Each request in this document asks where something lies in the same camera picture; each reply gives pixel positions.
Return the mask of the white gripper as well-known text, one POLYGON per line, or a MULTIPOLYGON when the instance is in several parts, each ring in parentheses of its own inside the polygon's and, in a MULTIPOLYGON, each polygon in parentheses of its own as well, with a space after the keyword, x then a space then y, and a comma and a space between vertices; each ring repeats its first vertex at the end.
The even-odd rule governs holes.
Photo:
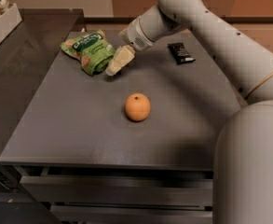
POLYGON ((144 51, 150 49, 154 43, 144 34, 140 24, 140 18, 136 18, 129 26, 118 33, 120 37, 124 37, 128 45, 120 46, 105 69, 105 73, 112 77, 124 66, 130 63, 135 57, 136 51, 144 51))

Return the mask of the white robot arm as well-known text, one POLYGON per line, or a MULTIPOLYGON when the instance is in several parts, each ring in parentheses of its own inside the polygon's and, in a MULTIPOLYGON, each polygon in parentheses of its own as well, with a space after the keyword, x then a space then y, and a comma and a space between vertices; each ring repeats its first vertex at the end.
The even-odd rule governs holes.
POLYGON ((273 53, 201 0, 157 0, 120 35, 143 51, 184 28, 248 103, 217 140, 212 224, 273 224, 273 53))

